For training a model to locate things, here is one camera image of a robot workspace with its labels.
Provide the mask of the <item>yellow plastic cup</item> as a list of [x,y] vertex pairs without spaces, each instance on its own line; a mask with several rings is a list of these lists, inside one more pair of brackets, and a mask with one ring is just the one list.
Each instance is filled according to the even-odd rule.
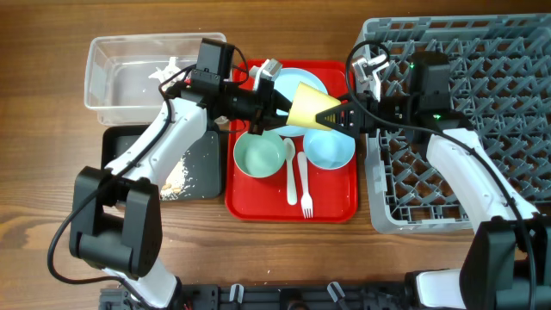
[[286,124],[288,126],[330,131],[329,127],[316,122],[316,114],[340,104],[341,102],[337,98],[314,89],[308,84],[299,83],[292,106],[288,111]]

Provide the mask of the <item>green bowl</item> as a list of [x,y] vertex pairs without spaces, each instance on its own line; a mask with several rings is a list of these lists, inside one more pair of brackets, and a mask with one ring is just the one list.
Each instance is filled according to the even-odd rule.
[[240,135],[232,155],[235,165],[246,176],[265,178],[275,175],[282,168],[286,151],[278,134],[265,131],[261,135]]

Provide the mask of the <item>white tissue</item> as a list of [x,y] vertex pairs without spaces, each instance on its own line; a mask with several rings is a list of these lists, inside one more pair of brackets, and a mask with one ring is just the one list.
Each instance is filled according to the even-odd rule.
[[150,79],[157,79],[159,82],[164,82],[167,79],[169,79],[174,74],[178,73],[180,71],[180,68],[176,65],[177,57],[170,57],[168,65],[161,70],[160,68],[156,68],[156,71],[153,72],[149,78]]

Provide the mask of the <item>rice and food scraps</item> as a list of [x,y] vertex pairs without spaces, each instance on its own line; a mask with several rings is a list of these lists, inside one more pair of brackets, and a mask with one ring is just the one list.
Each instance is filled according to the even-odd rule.
[[186,191],[187,177],[189,169],[185,164],[186,158],[181,157],[176,163],[175,168],[171,171],[166,179],[165,184],[161,188],[160,197],[162,201],[175,201],[180,198]]

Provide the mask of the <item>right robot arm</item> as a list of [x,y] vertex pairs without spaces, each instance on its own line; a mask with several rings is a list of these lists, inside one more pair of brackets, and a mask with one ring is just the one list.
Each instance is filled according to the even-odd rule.
[[509,184],[449,95],[427,92],[376,102],[324,95],[314,115],[349,136],[379,127],[404,129],[448,183],[467,213],[474,240],[458,270],[410,274],[421,307],[548,309],[550,218]]

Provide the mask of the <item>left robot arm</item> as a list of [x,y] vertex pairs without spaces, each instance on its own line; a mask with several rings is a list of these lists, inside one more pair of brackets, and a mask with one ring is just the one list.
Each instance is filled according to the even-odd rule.
[[117,281],[144,308],[182,309],[182,283],[158,256],[162,186],[211,120],[247,121],[252,133],[261,133],[283,125],[286,117],[276,112],[290,110],[292,103],[269,81],[256,90],[232,82],[180,81],[161,94],[165,105],[127,153],[102,169],[79,172],[64,225],[70,254],[105,271],[103,280]]

